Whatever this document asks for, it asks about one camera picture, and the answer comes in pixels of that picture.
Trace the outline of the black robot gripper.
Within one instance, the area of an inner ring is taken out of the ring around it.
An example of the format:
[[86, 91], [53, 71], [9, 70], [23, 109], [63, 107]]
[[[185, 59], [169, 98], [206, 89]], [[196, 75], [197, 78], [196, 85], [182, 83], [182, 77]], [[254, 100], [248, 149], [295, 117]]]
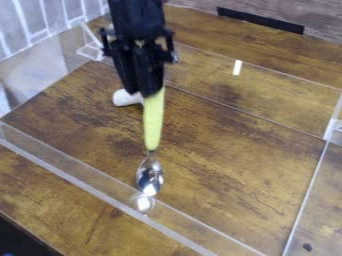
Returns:
[[164, 60], [158, 44], [137, 44], [124, 49], [110, 44], [108, 37], [121, 41], [153, 41], [162, 37], [166, 45], [165, 62], [177, 63], [173, 32], [165, 28], [164, 0], [106, 0], [113, 28], [98, 29], [102, 55], [112, 56], [114, 68], [129, 94], [140, 92], [144, 98], [154, 95], [162, 87]]

